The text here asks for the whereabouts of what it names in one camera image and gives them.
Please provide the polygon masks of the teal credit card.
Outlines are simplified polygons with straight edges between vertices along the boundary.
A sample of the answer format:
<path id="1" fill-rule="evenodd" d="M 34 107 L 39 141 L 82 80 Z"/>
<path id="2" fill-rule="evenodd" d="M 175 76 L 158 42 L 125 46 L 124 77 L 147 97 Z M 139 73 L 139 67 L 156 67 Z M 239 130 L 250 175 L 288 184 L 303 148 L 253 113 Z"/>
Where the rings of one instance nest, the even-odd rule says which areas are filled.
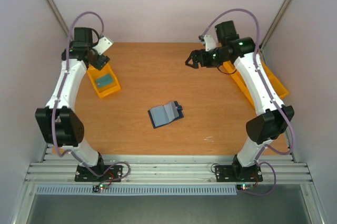
<path id="1" fill-rule="evenodd" d="M 95 80 L 98 89 L 101 89 L 114 82 L 113 77 L 110 74 L 105 74 Z"/>

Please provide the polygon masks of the blue leather card holder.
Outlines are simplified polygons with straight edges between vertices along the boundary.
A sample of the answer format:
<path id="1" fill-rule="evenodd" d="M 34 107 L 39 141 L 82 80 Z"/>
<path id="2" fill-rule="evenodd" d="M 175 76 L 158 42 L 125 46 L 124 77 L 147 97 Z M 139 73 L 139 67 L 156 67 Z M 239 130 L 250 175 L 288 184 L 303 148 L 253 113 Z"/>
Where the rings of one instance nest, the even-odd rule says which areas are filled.
<path id="1" fill-rule="evenodd" d="M 154 129 L 184 118 L 183 108 L 178 101 L 170 101 L 167 104 L 155 106 L 147 112 Z"/>

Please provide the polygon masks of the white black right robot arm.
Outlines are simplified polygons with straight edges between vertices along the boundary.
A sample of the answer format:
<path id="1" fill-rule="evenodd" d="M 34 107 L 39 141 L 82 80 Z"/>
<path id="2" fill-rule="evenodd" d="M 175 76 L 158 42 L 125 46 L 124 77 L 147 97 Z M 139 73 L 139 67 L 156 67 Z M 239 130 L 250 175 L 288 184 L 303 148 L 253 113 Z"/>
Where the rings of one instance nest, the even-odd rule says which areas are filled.
<path id="1" fill-rule="evenodd" d="M 240 73 L 256 112 L 256 117 L 246 123 L 248 138 L 243 148 L 234 156 L 231 165 L 215 167 L 216 179 L 224 182 L 262 181 L 256 162 L 270 143 L 285 132 L 294 110 L 292 106 L 284 105 L 277 95 L 250 37 L 240 38 L 233 21 L 216 25 L 216 34 L 220 44 L 210 35 L 200 35 L 199 40 L 205 48 L 192 51 L 185 64 L 197 69 L 231 62 Z"/>

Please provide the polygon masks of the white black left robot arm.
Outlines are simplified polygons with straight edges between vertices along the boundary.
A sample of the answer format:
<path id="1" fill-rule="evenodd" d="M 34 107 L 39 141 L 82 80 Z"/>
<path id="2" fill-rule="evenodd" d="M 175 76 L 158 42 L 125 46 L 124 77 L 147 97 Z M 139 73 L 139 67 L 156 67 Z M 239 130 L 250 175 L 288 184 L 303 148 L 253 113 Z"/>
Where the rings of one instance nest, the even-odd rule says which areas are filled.
<path id="1" fill-rule="evenodd" d="M 71 154 L 80 167 L 94 181 L 102 180 L 106 167 L 102 156 L 84 138 L 84 124 L 75 113 L 75 102 L 80 83 L 90 65 L 102 69 L 109 58 L 99 53 L 95 47 L 102 37 L 93 41 L 96 30 L 77 27 L 74 40 L 69 41 L 61 55 L 61 72 L 54 92 L 43 108 L 35 111 L 35 119 L 46 143 L 53 144 L 61 158 Z"/>

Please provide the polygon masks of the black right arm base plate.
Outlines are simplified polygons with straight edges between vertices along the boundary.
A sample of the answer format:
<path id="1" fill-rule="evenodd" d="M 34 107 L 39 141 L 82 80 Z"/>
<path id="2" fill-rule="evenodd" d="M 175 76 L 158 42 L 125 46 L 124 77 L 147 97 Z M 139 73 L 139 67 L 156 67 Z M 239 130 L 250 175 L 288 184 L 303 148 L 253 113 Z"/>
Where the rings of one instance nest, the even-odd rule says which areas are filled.
<path id="1" fill-rule="evenodd" d="M 262 182 L 261 168 L 250 167 L 234 168 L 232 165 L 216 165 L 215 176 L 217 182 Z"/>

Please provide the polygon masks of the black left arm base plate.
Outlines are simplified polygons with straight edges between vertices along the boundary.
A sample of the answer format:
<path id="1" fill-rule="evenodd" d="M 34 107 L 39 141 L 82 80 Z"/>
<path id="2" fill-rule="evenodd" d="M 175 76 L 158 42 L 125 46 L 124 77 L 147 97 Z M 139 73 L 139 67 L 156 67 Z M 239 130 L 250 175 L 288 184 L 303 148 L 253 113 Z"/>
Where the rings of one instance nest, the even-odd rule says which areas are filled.
<path id="1" fill-rule="evenodd" d="M 75 172 L 75 182 L 101 182 L 101 181 L 111 181 L 113 182 L 120 182 L 121 176 L 123 175 L 123 166 L 122 165 L 114 165 L 113 167 L 109 168 L 109 170 L 103 174 L 103 172 L 108 168 L 108 165 L 103 165 L 101 168 L 91 167 L 94 175 L 90 170 L 86 167 L 77 166 Z"/>

